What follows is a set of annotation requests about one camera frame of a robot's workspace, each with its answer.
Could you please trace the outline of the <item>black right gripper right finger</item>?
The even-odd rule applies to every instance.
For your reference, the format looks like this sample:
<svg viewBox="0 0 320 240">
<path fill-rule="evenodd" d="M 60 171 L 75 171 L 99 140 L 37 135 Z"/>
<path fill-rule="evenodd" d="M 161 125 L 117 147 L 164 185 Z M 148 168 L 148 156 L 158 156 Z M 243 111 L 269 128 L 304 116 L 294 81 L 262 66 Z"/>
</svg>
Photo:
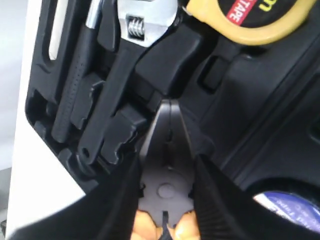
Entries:
<svg viewBox="0 0 320 240">
<path fill-rule="evenodd" d="M 318 240 L 319 233 L 264 208 L 205 155 L 194 161 L 194 211 L 202 240 Z"/>
</svg>

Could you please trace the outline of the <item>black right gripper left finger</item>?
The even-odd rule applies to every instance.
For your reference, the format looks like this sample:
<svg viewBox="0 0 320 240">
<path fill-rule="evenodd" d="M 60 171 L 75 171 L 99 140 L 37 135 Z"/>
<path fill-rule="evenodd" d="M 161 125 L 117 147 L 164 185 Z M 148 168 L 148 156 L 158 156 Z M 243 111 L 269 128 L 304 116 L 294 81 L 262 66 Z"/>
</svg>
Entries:
<svg viewBox="0 0 320 240">
<path fill-rule="evenodd" d="M 141 165 L 128 154 L 115 172 L 68 207 L 15 230 L 11 240 L 129 240 L 140 196 Z"/>
</svg>

